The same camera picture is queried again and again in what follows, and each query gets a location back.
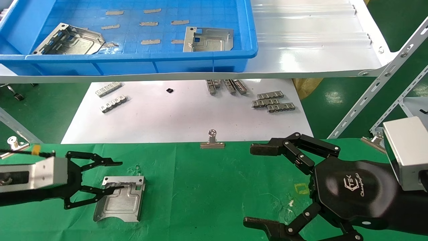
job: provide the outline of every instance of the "stamped metal plate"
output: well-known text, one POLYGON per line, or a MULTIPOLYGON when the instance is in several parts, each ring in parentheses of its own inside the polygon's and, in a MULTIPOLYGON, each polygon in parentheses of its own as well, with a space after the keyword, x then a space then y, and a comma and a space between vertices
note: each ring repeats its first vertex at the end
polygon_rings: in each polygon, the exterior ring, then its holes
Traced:
POLYGON ((33 54, 94 54, 104 43, 100 33, 60 23, 33 54))
POLYGON ((233 29, 187 27, 183 52, 229 51, 233 48, 233 29))
POLYGON ((94 221, 107 217, 117 217, 124 222, 139 222, 140 206, 146 187, 144 176, 104 177, 103 187, 124 188, 114 190, 97 202, 94 221))

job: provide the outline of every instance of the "small black component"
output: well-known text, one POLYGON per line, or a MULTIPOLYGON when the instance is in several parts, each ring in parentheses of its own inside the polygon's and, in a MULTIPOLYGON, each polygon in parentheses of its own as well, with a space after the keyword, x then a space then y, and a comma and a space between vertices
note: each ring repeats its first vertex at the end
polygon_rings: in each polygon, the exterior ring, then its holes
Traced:
POLYGON ((15 99, 18 101, 25 99, 24 96, 22 96, 21 94, 18 94, 18 93, 14 94, 13 97, 15 97, 15 99))

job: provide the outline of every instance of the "white metal frame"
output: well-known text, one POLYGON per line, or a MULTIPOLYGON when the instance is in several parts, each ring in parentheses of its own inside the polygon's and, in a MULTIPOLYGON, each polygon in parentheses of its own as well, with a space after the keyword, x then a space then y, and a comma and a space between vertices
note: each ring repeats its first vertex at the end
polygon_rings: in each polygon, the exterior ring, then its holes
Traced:
POLYGON ((367 88, 364 94, 358 99, 355 105, 349 110, 345 117, 340 121, 336 128, 328 136, 328 139, 338 138, 355 117, 364 109, 379 90, 388 82, 388 80, 397 72, 404 62, 413 54, 413 52, 428 37, 428 17, 422 22, 413 35, 407 40, 398 52, 398 55, 382 71, 373 83, 367 88))
POLYGON ((391 106, 381 115, 381 117, 376 121, 376 123, 370 128, 370 132, 374 135, 375 129, 382 123, 382 121, 391 113, 391 111, 406 97, 406 95, 416 86, 421 79, 428 74, 428 65, 418 74, 418 76, 410 83, 409 86, 400 94, 400 96, 391 104, 391 106))
POLYGON ((20 137, 24 138, 29 143, 38 143, 42 144, 43 142, 37 138, 33 133, 31 133, 27 128, 25 128, 21 123, 15 120, 9 113, 4 109, 0 108, 0 121, 7 125, 10 129, 16 132, 20 137))

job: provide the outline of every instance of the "metal sheet part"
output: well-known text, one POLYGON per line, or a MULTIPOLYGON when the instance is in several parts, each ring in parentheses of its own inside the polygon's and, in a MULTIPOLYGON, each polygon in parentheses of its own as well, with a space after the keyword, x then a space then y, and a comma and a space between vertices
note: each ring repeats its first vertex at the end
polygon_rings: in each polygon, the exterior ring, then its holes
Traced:
POLYGON ((107 217, 117 217, 124 222, 139 222, 145 181, 144 176, 104 177, 104 188, 124 188, 116 189, 97 202, 93 220, 98 222, 107 217))
POLYGON ((115 98, 112 101, 109 101, 107 104, 100 107, 101 112, 107 113, 111 111, 112 109, 118 107, 119 105, 125 103, 128 100, 127 96, 121 95, 117 98, 115 98))
POLYGON ((154 12, 160 12, 162 9, 148 9, 144 10, 144 13, 154 13, 154 12))
POLYGON ((216 130, 210 130, 208 132, 208 142, 202 142, 200 144, 201 149, 224 149, 225 145, 223 142, 217 142, 215 139, 217 135, 216 130))
POLYGON ((49 157, 34 164, 1 165, 0 173, 26 173, 26 180, 13 179, 8 185, 0 185, 0 193, 50 188, 67 183, 68 160, 64 157, 49 157))
POLYGON ((253 100, 253 108, 266 107, 267 105, 279 104, 278 99, 258 99, 253 100))
POLYGON ((157 26, 159 22, 140 22, 140 26, 157 26))
POLYGON ((230 94, 235 94, 236 89, 235 85, 233 84, 233 81, 231 79, 224 79, 224 85, 226 86, 226 89, 229 91, 230 94))
POLYGON ((106 29, 113 29, 113 28, 120 28, 120 24, 116 24, 116 25, 109 25, 109 26, 102 26, 101 29, 102 30, 106 30, 106 29))
POLYGON ((235 88, 238 90, 238 92, 241 95, 244 95, 247 93, 247 87, 245 87, 245 85, 239 79, 234 79, 233 83, 235 84, 235 88))
POLYGON ((190 23, 189 20, 175 20, 171 21, 171 25, 182 25, 190 23))
POLYGON ((272 99, 272 98, 283 98, 284 93, 282 91, 274 91, 274 92, 268 92, 263 94, 258 94, 258 99, 272 99))
POLYGON ((97 32, 60 23, 33 51, 41 54, 93 54, 105 43, 97 32))
POLYGON ((187 27, 183 52, 229 51, 233 48, 233 29, 187 27))
POLYGON ((120 87, 122 87, 122 83, 121 82, 113 82, 108 84, 107 86, 102 87, 101 89, 97 90, 95 92, 95 94, 98 95, 98 97, 103 97, 117 89, 119 89, 120 87))
POLYGON ((172 44, 184 44, 184 39, 172 39, 172 44))
POLYGON ((148 39, 141 41, 141 45, 147 45, 147 44, 159 44, 161 43, 160 39, 148 39))
POLYGON ((285 104, 275 104, 275 105, 268 105, 267 111, 269 113, 273 112, 280 112, 280 111, 293 111, 296 107, 293 103, 285 103, 285 104))
POLYGON ((112 47, 118 47, 119 45, 117 43, 104 43, 101 48, 112 48, 112 47))
POLYGON ((124 11, 107 11, 106 15, 122 15, 124 11))
POLYGON ((215 89, 214 82, 212 79, 207 80, 207 87, 208 87, 208 91, 210 92, 210 94, 215 95, 216 89, 215 89))

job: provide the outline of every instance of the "metal clip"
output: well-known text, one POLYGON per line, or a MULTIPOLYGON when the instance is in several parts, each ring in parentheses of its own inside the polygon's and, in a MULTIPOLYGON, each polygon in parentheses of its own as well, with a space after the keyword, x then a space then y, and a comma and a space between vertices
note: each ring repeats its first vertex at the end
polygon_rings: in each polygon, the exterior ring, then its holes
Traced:
POLYGON ((273 99, 273 98, 283 98, 284 94, 282 91, 274 91, 274 92, 268 92, 263 94, 258 94, 258 99, 273 99))
MULTIPOLYGON (((10 149, 12 151, 23 151, 23 150, 27 149, 28 147, 30 147, 29 143, 23 143, 23 142, 18 143, 18 139, 16 138, 16 136, 9 137, 7 139, 7 143, 9 144, 10 149)), ((11 153, 11 152, 3 153, 0 155, 0 159, 5 159, 7 157, 10 157, 13 154, 14 153, 11 153)))
POLYGON ((296 107, 293 103, 285 103, 285 104, 275 104, 275 105, 268 105, 267 111, 269 113, 273 112, 280 112, 280 111, 293 111, 296 107))
POLYGON ((364 143, 368 144, 369 146, 377 149, 378 151, 386 154, 386 150, 381 144, 382 140, 383 140, 383 133, 382 132, 376 132, 375 136, 371 140, 367 139, 366 137, 361 138, 362 142, 364 142, 364 143))
POLYGON ((226 89, 229 91, 230 94, 235 94, 236 89, 235 85, 233 84, 233 81, 231 79, 224 79, 224 85, 226 86, 226 89))
POLYGON ((224 143, 223 142, 216 142, 215 136, 217 135, 216 130, 210 130, 208 132, 208 142, 202 142, 201 143, 201 149, 223 149, 224 143))
POLYGON ((233 83, 235 84, 236 89, 238 90, 238 92, 241 95, 244 95, 244 94, 247 93, 247 88, 245 87, 245 85, 239 79, 234 79, 233 83))
POLYGON ((276 105, 279 104, 278 99, 258 99, 253 100, 253 108, 261 108, 267 105, 276 105))

